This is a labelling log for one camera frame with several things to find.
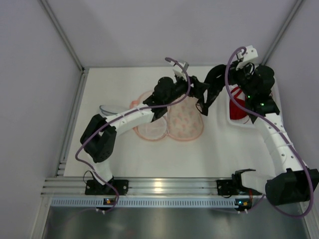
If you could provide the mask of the black bra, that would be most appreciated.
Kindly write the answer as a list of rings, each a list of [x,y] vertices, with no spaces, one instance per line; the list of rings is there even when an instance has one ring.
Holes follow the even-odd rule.
[[[201,90],[196,107],[204,116],[208,116],[209,107],[225,87],[225,71],[226,65],[221,64],[213,67],[208,72],[204,82],[200,84]]]

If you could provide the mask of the pink floral mesh laundry bag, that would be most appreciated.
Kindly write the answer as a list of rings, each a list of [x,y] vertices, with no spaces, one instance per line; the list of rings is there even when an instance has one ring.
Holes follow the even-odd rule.
[[[133,128],[142,139],[157,141],[168,136],[177,141],[191,141],[201,136],[204,123],[195,103],[197,99],[186,97],[168,108],[159,120]]]

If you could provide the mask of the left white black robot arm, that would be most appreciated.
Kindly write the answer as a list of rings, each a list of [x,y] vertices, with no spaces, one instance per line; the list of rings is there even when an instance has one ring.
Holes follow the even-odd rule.
[[[178,104],[187,96],[203,98],[209,84],[198,81],[195,76],[159,79],[152,94],[141,104],[125,112],[103,117],[93,116],[80,138],[81,150],[92,159],[87,165],[94,178],[101,185],[111,184],[113,174],[108,158],[113,153],[117,136],[144,123],[154,122],[163,117],[168,107]]]

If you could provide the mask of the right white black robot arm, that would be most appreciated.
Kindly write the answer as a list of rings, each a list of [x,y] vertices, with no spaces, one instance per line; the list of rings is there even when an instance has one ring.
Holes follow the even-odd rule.
[[[274,206],[311,201],[319,183],[319,172],[298,160],[272,97],[274,71],[268,66],[234,62],[227,76],[227,84],[237,85],[245,95],[248,116],[263,138],[275,170],[273,176],[256,169],[236,171],[240,185],[265,194]]]

